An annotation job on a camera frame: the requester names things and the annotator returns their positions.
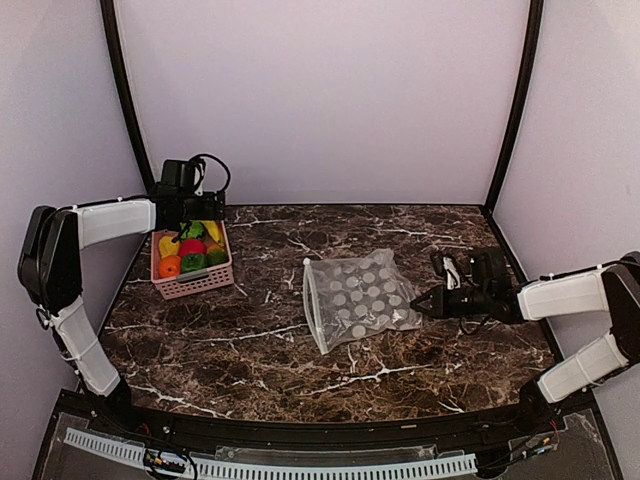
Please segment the pink fake fruit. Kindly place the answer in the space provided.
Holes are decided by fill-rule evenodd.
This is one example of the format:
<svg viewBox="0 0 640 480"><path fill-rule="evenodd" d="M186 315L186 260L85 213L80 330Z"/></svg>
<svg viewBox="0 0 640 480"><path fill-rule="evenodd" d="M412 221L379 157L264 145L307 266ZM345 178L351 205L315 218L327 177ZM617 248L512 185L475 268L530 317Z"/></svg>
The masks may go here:
<svg viewBox="0 0 640 480"><path fill-rule="evenodd" d="M187 255L205 255L207 247L204 242L198 239L187 239L181 242L178 255L183 258Z"/></svg>

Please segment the green fake bell pepper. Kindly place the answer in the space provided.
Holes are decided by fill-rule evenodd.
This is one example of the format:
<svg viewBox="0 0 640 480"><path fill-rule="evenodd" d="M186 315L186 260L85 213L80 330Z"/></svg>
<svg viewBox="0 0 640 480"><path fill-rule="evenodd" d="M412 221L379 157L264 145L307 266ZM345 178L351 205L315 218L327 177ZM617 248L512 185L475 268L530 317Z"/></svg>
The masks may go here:
<svg viewBox="0 0 640 480"><path fill-rule="evenodd" d="M192 273L208 267L207 256L202 253L187 254L181 258L181 273Z"/></svg>

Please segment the green fake watermelon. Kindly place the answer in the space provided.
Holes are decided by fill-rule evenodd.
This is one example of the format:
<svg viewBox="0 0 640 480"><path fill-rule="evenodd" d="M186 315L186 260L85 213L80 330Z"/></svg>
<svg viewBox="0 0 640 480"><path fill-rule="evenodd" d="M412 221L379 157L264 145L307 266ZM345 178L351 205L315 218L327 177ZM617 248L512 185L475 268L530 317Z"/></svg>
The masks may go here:
<svg viewBox="0 0 640 480"><path fill-rule="evenodd" d="M192 221L185 226L185 230L182 234L184 240L197 239L203 240L206 236L207 230L204 224L200 221Z"/></svg>

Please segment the orange fake fruit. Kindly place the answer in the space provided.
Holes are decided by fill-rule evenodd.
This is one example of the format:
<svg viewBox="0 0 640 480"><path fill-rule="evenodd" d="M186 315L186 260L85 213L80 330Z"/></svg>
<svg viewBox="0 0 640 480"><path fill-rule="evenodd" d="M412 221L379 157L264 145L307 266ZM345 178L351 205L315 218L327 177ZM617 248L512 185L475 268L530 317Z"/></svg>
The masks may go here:
<svg viewBox="0 0 640 480"><path fill-rule="evenodd" d="M161 279L178 276L181 273L181 257L179 255L163 257L158 263L157 271Z"/></svg>

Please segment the clear zip top bag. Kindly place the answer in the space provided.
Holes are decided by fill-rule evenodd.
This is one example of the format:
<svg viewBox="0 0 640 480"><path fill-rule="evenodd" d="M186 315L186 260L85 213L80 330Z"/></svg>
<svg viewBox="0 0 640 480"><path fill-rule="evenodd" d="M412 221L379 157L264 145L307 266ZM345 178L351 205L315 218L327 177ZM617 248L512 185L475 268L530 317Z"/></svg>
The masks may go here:
<svg viewBox="0 0 640 480"><path fill-rule="evenodd" d="M391 249L361 258L303 261L303 309L322 355L335 347L387 330L417 330L422 317L410 307L416 297Z"/></svg>

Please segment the yellow fake lemon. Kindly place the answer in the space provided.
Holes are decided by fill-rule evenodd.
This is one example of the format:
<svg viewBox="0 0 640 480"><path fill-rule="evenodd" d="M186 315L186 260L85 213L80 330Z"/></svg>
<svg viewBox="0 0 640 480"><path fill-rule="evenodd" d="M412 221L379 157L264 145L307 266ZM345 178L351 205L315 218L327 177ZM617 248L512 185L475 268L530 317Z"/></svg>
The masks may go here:
<svg viewBox="0 0 640 480"><path fill-rule="evenodd" d="M172 236L165 235L158 241L158 253L162 259L179 254L180 242Z"/></svg>

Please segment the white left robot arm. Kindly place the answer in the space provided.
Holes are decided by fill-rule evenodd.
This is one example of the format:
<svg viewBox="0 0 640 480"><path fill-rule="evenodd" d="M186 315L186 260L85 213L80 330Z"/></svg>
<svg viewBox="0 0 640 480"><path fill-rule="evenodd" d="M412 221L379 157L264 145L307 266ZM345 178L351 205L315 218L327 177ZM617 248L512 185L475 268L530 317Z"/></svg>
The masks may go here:
<svg viewBox="0 0 640 480"><path fill-rule="evenodd" d="M163 187L152 195L66 207L41 205L30 216L17 268L43 329L53 332L64 360L93 396L101 417L120 436L141 427L127 381L107 357L82 298L84 248L190 220L221 220L226 193L192 193Z"/></svg>

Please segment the yellow fake banana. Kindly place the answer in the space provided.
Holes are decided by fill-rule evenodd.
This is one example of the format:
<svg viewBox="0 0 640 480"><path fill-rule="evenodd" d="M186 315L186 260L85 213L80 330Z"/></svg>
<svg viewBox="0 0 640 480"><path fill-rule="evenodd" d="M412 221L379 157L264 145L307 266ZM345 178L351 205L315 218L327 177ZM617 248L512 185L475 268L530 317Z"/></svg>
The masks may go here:
<svg viewBox="0 0 640 480"><path fill-rule="evenodd" d="M204 228L208 232L211 239L218 245L224 246L224 234L216 221L213 220L203 220L202 221Z"/></svg>

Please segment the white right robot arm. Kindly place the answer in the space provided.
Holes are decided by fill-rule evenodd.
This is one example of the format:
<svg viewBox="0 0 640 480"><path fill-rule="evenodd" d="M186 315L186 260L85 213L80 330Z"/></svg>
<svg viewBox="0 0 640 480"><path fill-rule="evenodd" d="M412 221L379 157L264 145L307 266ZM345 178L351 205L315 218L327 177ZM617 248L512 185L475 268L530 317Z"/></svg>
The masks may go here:
<svg viewBox="0 0 640 480"><path fill-rule="evenodd" d="M443 282L416 297L411 308L429 319L486 317L505 325L542 320L601 318L602 333L520 388L510 424L534 432L570 396L601 385L639 362L639 254L515 284L502 251L476 249L464 275L449 255L437 253Z"/></svg>

